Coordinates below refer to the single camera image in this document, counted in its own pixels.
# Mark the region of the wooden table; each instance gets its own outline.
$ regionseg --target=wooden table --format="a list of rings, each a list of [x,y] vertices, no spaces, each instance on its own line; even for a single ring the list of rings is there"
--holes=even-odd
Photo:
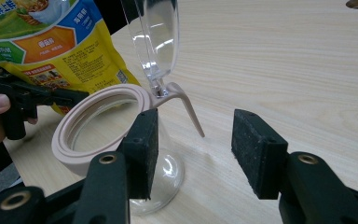
[[[181,44],[167,81],[187,92],[206,136],[179,100],[159,114],[186,166],[175,198],[132,223],[282,223],[278,201],[259,201],[231,153],[234,109],[258,114],[289,152],[322,157],[358,190],[358,9],[345,1],[179,0]],[[148,90],[128,29],[115,47]],[[27,186],[46,195],[76,182],[51,152],[62,117],[39,107],[27,136],[5,141]]]

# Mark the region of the yellow snack bag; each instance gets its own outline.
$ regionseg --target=yellow snack bag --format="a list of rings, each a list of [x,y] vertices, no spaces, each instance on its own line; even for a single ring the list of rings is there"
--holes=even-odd
[[[0,0],[0,66],[35,85],[96,92],[139,85],[92,0]],[[70,108],[53,108],[65,114]]]

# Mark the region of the light wood surface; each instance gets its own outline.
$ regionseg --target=light wood surface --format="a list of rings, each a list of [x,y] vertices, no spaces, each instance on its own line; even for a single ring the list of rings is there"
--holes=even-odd
[[[178,194],[132,223],[282,223],[278,201],[259,201],[231,153],[234,109],[258,114],[289,152],[322,157],[358,190],[358,9],[346,1],[179,0],[181,43],[167,81],[188,94],[206,136],[179,100],[159,108],[186,167]],[[145,83],[125,27],[112,36]],[[5,141],[23,181],[46,195],[80,179],[52,155],[61,116],[39,107],[27,136]]]

